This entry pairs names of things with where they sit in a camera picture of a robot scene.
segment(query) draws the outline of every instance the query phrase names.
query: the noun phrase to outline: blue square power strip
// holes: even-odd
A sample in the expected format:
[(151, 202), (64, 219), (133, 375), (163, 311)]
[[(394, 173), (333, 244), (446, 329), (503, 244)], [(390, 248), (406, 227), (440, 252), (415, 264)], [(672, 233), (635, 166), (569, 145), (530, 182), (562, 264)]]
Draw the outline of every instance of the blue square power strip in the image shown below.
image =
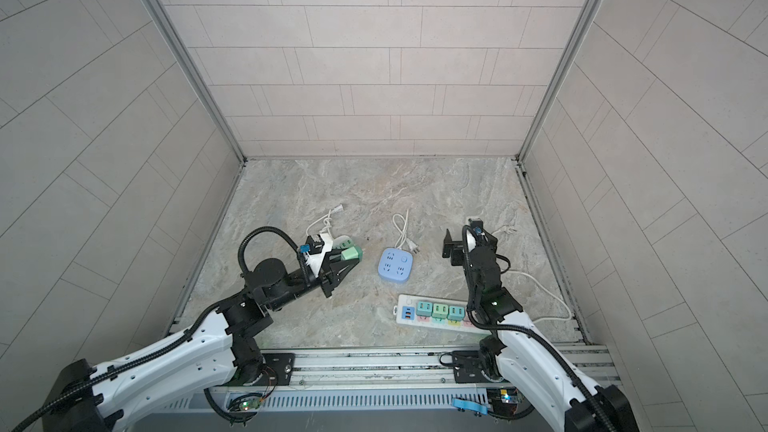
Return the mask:
[(385, 248), (379, 261), (379, 276), (386, 281), (404, 283), (411, 274), (413, 255), (399, 248)]

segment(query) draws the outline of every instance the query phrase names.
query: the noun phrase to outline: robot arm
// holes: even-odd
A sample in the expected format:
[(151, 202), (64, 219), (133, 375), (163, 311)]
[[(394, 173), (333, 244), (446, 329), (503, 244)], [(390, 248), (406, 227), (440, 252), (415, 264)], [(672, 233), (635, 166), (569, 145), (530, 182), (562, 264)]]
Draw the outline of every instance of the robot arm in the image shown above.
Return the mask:
[[(275, 233), (288, 242), (296, 252), (299, 269), (288, 273), (276, 258), (248, 269), (245, 248), (263, 232)], [(270, 310), (278, 311), (318, 287), (330, 297), (360, 263), (359, 248), (334, 249), (331, 243), (328, 234), (311, 235), (306, 244), (297, 246), (278, 228), (252, 231), (237, 254), (245, 281), (243, 290), (206, 308), (188, 329), (126, 357), (95, 367), (84, 359), (70, 364), (59, 374), (45, 405), (14, 432), (38, 418), (42, 418), (46, 432), (124, 430), (200, 389), (276, 380), (276, 372), (264, 363), (254, 336), (272, 324)], [(251, 417), (241, 415), (233, 421), (243, 423)]]
[(464, 226), (461, 241), (452, 241), (448, 232), (443, 243), (443, 257), (464, 267), (469, 320), (492, 331), (480, 342), (483, 373), (520, 389), (553, 430), (637, 431), (631, 406), (619, 389), (603, 389), (564, 358), (502, 286), (497, 243), (480, 220)]

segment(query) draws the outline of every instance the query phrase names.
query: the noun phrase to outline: marble floor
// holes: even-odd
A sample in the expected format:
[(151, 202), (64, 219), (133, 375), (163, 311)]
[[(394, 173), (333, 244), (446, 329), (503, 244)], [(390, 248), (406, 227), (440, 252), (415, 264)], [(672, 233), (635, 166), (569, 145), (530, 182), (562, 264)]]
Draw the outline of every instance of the marble floor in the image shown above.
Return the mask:
[[(245, 234), (276, 226), (302, 243), (306, 226), (342, 204), (332, 234), (349, 235), (363, 256), (326, 299), (316, 289), (272, 312), (274, 324), (257, 338), (262, 348), (473, 344), (477, 334), (398, 325), (392, 315), (398, 294), (466, 300), (462, 269), (442, 258), (442, 240), (454, 237), (467, 217), (480, 217), (497, 234), (498, 253), (513, 270), (528, 272), (560, 294), (541, 239), (509, 158), (354, 158), (253, 160), (247, 163), (233, 201), (182, 315), (197, 317), (209, 303), (243, 287), (236, 251)], [(392, 214), (409, 209), (408, 236), (420, 246), (404, 284), (380, 279), (381, 252), (398, 232)], [(246, 250), (250, 267), (278, 257), (289, 271), (295, 256), (276, 235), (259, 235)], [(533, 318), (565, 313), (529, 278), (504, 274), (507, 289)], [(553, 342), (581, 340), (576, 321), (537, 324)]]

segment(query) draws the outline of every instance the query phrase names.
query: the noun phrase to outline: power cord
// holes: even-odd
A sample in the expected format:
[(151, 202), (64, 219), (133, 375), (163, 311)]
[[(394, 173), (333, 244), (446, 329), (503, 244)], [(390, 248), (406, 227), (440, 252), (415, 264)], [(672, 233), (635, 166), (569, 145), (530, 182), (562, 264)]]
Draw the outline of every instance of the power cord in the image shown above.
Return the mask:
[(329, 234), (331, 237), (333, 237), (333, 234), (331, 234), (331, 215), (333, 215), (333, 214), (335, 214), (337, 212), (341, 212), (342, 210), (344, 210), (344, 206), (342, 206), (341, 204), (339, 204), (338, 206), (330, 209), (327, 214), (325, 214), (324, 216), (318, 218), (317, 220), (312, 222), (309, 225), (309, 227), (306, 228), (306, 234), (309, 235), (310, 234), (310, 229), (312, 228), (312, 226), (314, 226), (318, 222), (322, 221), (322, 223), (323, 223), (323, 225), (325, 227), (323, 227), (318, 233), (319, 234)]
[[(395, 242), (395, 248), (399, 248), (402, 250), (402, 246), (405, 244), (408, 244), (408, 250), (411, 252), (411, 254), (418, 254), (418, 244), (416, 244), (413, 240), (408, 238), (408, 212), (410, 212), (410, 209), (406, 210), (406, 216), (403, 217), (402, 214), (395, 214), (392, 216), (392, 224), (395, 226), (398, 232), (400, 232), (400, 236), (397, 239), (397, 242)], [(399, 218), (402, 220), (402, 228), (397, 225), (397, 222), (395, 221), (396, 218)]]

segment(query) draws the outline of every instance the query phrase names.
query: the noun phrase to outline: tiled wall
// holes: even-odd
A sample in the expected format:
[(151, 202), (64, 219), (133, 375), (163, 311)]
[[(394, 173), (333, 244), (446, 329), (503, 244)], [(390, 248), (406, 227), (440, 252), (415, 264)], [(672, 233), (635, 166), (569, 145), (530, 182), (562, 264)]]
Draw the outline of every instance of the tiled wall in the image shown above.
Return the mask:
[(768, 426), (766, 16), (604, 0), (525, 162), (645, 430)]
[(0, 418), (157, 340), (238, 161), (139, 0), (0, 0)]
[(516, 154), (584, 0), (162, 0), (247, 156)]

